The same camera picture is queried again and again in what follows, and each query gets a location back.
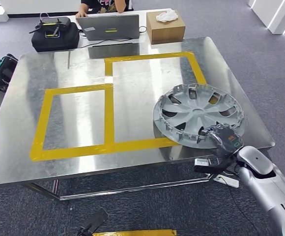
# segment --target yellow tape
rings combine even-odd
[[[206,84],[205,78],[204,77],[203,73],[201,72],[201,68],[199,67],[198,63],[196,61],[192,52],[107,58],[105,59],[105,73],[106,76],[112,76],[113,62],[174,57],[187,57],[191,69],[193,70],[195,78],[197,79],[198,83]],[[54,150],[43,150],[43,143],[45,141],[45,136],[47,131],[48,121],[49,114],[51,112],[53,96],[97,90],[104,90],[104,144],[87,147],[72,147]],[[30,158],[33,161],[42,161],[97,154],[107,154],[123,151],[137,151],[152,148],[165,148],[177,145],[179,144],[171,141],[168,138],[135,140],[115,143],[113,84],[103,84],[72,88],[47,89],[45,91],[45,98],[42,102],[40,117],[39,118],[36,130],[36,135],[34,137],[29,155]]]
[[[159,138],[159,139],[147,139],[147,140],[135,140],[127,141],[121,143],[111,143],[111,144],[102,144],[94,145],[87,147],[70,147],[62,149],[53,149],[53,150],[43,150],[39,153],[37,158],[32,158],[34,161],[47,161],[54,159],[63,159],[78,156],[88,156],[88,155],[100,155],[100,154],[109,154],[115,152],[124,152],[124,151],[137,151],[144,149],[153,149],[153,148],[166,148],[172,146],[178,146],[178,143],[173,142],[168,138]]]
[[[110,85],[104,92],[104,143],[114,143],[114,138],[113,85]]]
[[[139,55],[139,56],[130,56],[130,57],[117,57],[117,58],[106,58],[104,59],[106,68],[106,76],[113,75],[113,62],[120,61],[133,61],[133,60],[148,60],[148,59],[162,59],[162,58],[182,58],[187,57],[194,75],[199,84],[207,84],[205,78],[201,72],[201,67],[196,61],[193,52],[180,52],[180,53],[162,53],[162,54],[152,54],[152,55]]]
[[[111,233],[94,233],[94,236],[176,236],[176,230],[139,230]]]

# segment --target laptop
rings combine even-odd
[[[139,38],[139,15],[77,18],[89,41]]]

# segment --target black case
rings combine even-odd
[[[59,37],[45,37],[45,31],[39,30],[33,34],[31,42],[37,52],[75,49],[79,42],[79,31],[75,23],[70,23],[66,31],[60,31]]]
[[[0,65],[0,86],[7,85],[5,82],[9,83],[15,70],[17,60],[11,54],[7,54],[8,57],[5,57],[2,65]]]

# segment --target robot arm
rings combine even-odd
[[[219,147],[216,155],[222,162],[217,166],[195,165],[195,172],[220,174],[237,162],[238,175],[285,236],[285,177],[276,165],[255,147],[243,145],[243,141],[227,124],[218,124],[204,134]]]
[[[285,236],[285,177],[276,165],[255,147],[237,153],[239,176]]]

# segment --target table surface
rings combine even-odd
[[[121,15],[139,15],[139,16],[139,27],[141,26],[146,26],[146,13],[147,12],[155,12],[155,11],[167,11],[170,10],[170,8],[165,8],[165,9],[155,9],[155,10],[143,10],[143,11],[126,11],[123,13],[104,13],[104,16],[121,16]],[[103,16],[103,14],[89,14],[88,17],[97,17],[97,16]],[[69,17],[71,22],[75,22],[77,24],[78,29],[81,29],[80,25],[76,21],[75,16],[66,16]],[[78,48],[87,46],[89,44],[94,44],[99,43],[101,40],[97,41],[88,41],[86,37],[80,36],[79,43],[78,44]],[[149,42],[147,32],[141,33],[139,38],[138,39],[132,39],[128,40],[127,42],[131,43],[145,43]],[[117,42],[117,41],[106,41],[102,42],[100,45],[113,45],[113,44],[122,44],[122,42]]]
[[[192,51],[208,84],[236,98],[248,121],[243,141],[256,148],[274,145],[261,118],[210,38],[151,46],[148,42],[22,56],[0,108],[0,184],[95,175],[142,165],[207,156],[208,150],[182,146],[33,162],[29,157],[45,89],[104,84],[114,86],[115,142],[159,135],[152,112],[158,98],[178,84],[195,83],[186,58],[113,63],[106,78],[104,59],[115,54],[147,55]],[[103,142],[104,92],[54,96],[44,149]]]

